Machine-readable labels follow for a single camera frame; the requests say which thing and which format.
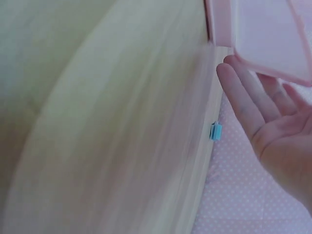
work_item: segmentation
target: hand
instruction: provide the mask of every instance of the hand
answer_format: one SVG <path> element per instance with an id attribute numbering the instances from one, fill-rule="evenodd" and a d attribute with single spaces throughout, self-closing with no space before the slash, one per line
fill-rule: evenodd
<path id="1" fill-rule="evenodd" d="M 288 84 L 255 77 L 234 56 L 217 74 L 258 159 L 312 215 L 312 106 Z"/>

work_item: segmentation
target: pink fabric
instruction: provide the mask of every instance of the pink fabric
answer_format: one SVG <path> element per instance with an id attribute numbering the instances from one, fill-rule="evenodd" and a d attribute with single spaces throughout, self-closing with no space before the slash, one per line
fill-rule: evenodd
<path id="1" fill-rule="evenodd" d="M 299 89 L 312 103 L 312 90 Z M 219 121 L 192 234 L 312 234 L 309 213 L 262 169 L 225 96 Z"/>

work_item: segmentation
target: light wood surface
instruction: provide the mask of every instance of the light wood surface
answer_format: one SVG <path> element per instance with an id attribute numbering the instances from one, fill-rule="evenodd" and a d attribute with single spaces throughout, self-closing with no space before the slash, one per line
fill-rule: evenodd
<path id="1" fill-rule="evenodd" d="M 7 0 L 0 28 L 2 233 L 190 233 L 227 54 L 202 0 Z"/>

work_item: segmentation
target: fingers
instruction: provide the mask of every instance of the fingers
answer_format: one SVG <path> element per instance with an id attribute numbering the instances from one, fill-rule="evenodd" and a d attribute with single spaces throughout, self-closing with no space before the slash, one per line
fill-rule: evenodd
<path id="1" fill-rule="evenodd" d="M 304 109 L 309 106 L 309 104 L 302 98 L 302 96 L 290 85 L 283 84 L 284 89 L 288 96 L 292 99 L 298 109 Z"/>
<path id="2" fill-rule="evenodd" d="M 265 92 L 274 101 L 282 116 L 291 116 L 297 113 L 298 108 L 276 78 L 262 74 L 258 74 L 258 77 Z"/>
<path id="3" fill-rule="evenodd" d="M 241 84 L 233 67 L 222 63 L 218 65 L 216 71 L 238 121 L 245 130 L 247 137 L 252 140 L 265 124 L 262 114 Z"/>
<path id="4" fill-rule="evenodd" d="M 224 62 L 231 65 L 242 85 L 249 94 L 254 104 L 258 107 L 265 122 L 271 122 L 281 117 L 278 108 L 270 97 L 263 91 L 255 77 L 236 59 L 235 56 L 227 56 Z"/>

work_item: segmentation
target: blue plastic clip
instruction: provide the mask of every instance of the blue plastic clip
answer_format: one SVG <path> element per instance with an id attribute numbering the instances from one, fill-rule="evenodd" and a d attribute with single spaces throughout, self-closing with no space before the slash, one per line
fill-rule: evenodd
<path id="1" fill-rule="evenodd" d="M 221 133 L 222 133 L 222 125 L 219 124 L 219 122 L 217 121 L 211 125 L 209 138 L 213 141 L 220 140 Z"/>

